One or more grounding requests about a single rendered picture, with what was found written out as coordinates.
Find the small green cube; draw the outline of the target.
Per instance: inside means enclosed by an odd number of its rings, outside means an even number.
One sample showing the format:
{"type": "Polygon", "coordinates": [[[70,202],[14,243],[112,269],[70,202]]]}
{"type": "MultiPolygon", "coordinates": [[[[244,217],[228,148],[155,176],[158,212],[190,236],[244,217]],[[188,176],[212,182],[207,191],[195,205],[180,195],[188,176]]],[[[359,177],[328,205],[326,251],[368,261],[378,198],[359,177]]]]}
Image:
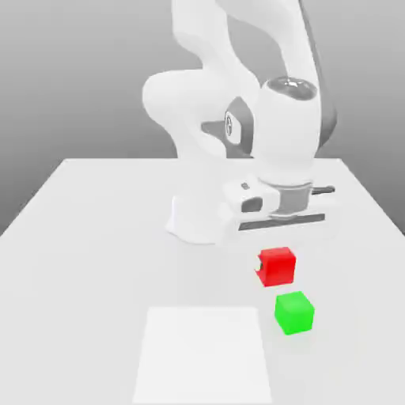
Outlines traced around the small green cube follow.
{"type": "Polygon", "coordinates": [[[274,317],[286,335],[311,330],[314,313],[314,306],[301,291],[276,297],[274,317]]]}

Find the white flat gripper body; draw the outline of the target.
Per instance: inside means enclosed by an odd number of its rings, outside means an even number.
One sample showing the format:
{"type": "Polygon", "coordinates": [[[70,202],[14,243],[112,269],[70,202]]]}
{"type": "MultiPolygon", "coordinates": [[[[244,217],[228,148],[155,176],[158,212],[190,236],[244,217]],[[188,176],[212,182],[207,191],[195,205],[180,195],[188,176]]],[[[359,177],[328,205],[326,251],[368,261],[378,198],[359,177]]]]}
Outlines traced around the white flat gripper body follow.
{"type": "Polygon", "coordinates": [[[330,221],[326,214],[304,214],[292,218],[233,223],[222,234],[222,244],[302,246],[329,238],[330,221]]]}

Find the small red cube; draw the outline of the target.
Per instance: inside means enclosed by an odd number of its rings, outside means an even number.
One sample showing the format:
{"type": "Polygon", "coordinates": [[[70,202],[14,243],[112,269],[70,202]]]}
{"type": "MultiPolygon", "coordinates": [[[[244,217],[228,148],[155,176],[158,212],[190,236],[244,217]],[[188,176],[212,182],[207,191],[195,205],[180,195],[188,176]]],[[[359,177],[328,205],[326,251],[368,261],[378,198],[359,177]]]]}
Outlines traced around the small red cube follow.
{"type": "Polygon", "coordinates": [[[258,256],[263,270],[257,275],[265,287],[293,283],[297,258],[288,247],[263,249],[258,256]]]}

